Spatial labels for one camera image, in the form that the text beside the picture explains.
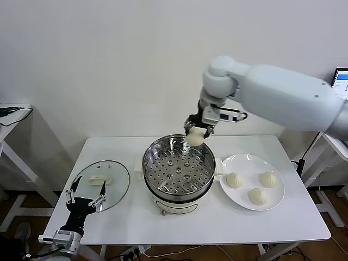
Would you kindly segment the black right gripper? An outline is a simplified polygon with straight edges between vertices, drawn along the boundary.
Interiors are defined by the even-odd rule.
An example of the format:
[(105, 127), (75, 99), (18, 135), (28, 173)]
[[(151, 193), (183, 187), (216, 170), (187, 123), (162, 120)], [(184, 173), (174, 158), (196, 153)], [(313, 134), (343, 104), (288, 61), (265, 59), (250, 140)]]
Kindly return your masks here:
[(200, 127), (200, 128), (206, 128), (206, 132), (204, 134), (204, 138), (208, 138), (210, 135), (214, 134), (214, 125), (209, 125), (206, 123), (203, 123), (203, 110), (204, 107), (201, 106), (201, 100), (198, 101), (197, 104), (198, 111), (196, 114), (191, 114), (187, 118), (187, 120), (184, 123), (184, 130), (185, 130), (185, 135), (189, 135), (190, 130), (193, 127)]

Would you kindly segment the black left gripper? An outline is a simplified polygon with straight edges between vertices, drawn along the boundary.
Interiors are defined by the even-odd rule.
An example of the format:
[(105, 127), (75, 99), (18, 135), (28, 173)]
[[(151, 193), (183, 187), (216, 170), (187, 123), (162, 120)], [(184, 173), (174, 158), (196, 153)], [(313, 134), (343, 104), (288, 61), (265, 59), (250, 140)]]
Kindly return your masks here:
[(88, 198), (74, 197), (74, 194), (78, 188), (81, 176), (78, 176), (71, 184), (70, 188), (65, 191), (66, 196), (66, 207), (70, 211), (69, 217), (65, 225), (60, 230), (72, 231), (72, 232), (83, 232), (85, 219), (88, 215), (96, 212), (96, 208), (102, 202), (105, 201), (105, 185), (106, 181), (103, 182), (100, 190), (99, 197), (92, 200)]

